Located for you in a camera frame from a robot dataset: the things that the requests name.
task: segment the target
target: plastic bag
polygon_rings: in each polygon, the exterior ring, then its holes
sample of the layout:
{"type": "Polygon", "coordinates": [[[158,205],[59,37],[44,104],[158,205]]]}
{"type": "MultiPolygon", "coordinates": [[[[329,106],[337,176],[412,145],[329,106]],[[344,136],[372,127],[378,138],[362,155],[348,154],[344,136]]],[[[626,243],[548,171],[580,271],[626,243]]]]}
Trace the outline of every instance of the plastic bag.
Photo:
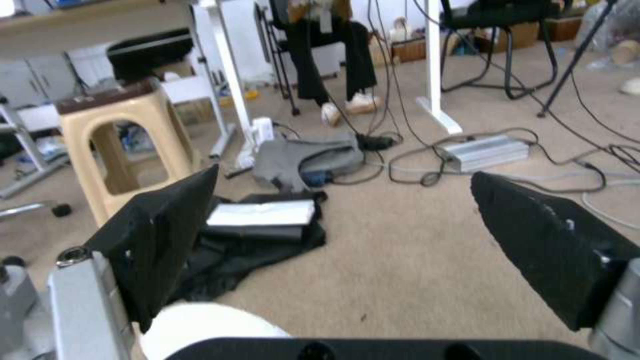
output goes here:
{"type": "MultiPolygon", "coordinates": [[[[582,26],[575,38],[576,47],[579,47],[586,39],[606,6],[607,0],[602,0],[584,14],[582,26]]],[[[640,40],[640,21],[638,19],[640,19],[640,0],[619,0],[593,37],[589,48],[604,53],[624,40],[640,40]]]]}

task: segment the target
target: tripod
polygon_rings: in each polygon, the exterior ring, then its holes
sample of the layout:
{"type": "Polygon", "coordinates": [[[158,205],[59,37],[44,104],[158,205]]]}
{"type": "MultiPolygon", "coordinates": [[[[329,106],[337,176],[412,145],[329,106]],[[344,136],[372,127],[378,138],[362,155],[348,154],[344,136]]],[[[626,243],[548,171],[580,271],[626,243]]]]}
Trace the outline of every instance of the tripod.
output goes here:
{"type": "Polygon", "coordinates": [[[564,74],[560,78],[560,82],[558,83],[558,85],[556,85],[554,92],[551,93],[551,96],[549,97],[545,105],[542,107],[542,111],[538,114],[539,118],[543,118],[547,116],[547,113],[549,112],[551,105],[556,100],[556,97],[560,93],[560,90],[562,90],[562,87],[564,87],[564,84],[569,79],[569,76],[571,76],[573,69],[575,68],[576,65],[578,65],[578,62],[580,62],[582,55],[584,55],[584,52],[587,51],[587,48],[589,47],[589,44],[593,40],[593,37],[596,35],[598,30],[600,30],[600,28],[602,27],[602,24],[604,23],[604,20],[607,18],[607,16],[609,16],[609,14],[611,13],[611,10],[613,10],[613,7],[616,6],[616,3],[618,3],[618,0],[607,0],[607,7],[604,9],[602,14],[600,14],[600,17],[598,18],[596,23],[593,25],[593,28],[587,35],[587,38],[584,39],[580,47],[576,50],[575,55],[573,56],[573,60],[571,61],[571,64],[569,64],[569,68],[564,72],[564,74]]]}

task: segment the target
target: black foam pad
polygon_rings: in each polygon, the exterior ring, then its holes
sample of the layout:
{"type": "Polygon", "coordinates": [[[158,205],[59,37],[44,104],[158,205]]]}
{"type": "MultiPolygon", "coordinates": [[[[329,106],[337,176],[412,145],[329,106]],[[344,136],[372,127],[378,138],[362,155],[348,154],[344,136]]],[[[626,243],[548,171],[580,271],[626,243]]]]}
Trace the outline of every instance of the black foam pad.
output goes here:
{"type": "Polygon", "coordinates": [[[568,199],[477,173],[471,190],[505,255],[573,331],[593,327],[640,249],[568,199]]]}
{"type": "Polygon", "coordinates": [[[131,199],[86,243],[113,267],[130,321],[151,327],[205,224],[218,166],[131,199]]]}

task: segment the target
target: silver power supply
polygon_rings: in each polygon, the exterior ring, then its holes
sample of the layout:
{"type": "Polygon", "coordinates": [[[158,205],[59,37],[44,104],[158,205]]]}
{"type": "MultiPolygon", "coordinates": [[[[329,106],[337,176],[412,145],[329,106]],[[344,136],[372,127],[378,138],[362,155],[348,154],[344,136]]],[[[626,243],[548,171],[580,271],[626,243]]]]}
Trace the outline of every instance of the silver power supply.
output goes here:
{"type": "Polygon", "coordinates": [[[507,135],[493,136],[441,147],[449,166],[459,172],[473,172],[529,157],[529,146],[507,135]]]}

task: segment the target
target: blue object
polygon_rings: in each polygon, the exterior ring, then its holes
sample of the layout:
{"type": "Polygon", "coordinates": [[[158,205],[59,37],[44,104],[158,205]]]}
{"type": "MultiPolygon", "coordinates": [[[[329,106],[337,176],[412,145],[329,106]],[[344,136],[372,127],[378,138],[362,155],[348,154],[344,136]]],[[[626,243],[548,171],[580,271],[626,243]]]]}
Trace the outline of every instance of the blue object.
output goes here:
{"type": "Polygon", "coordinates": [[[300,177],[310,188],[321,188],[333,181],[333,176],[328,171],[305,172],[300,177]]]}
{"type": "Polygon", "coordinates": [[[79,6],[85,3],[92,3],[95,0],[56,0],[58,3],[58,8],[72,8],[75,6],[79,6]]]}

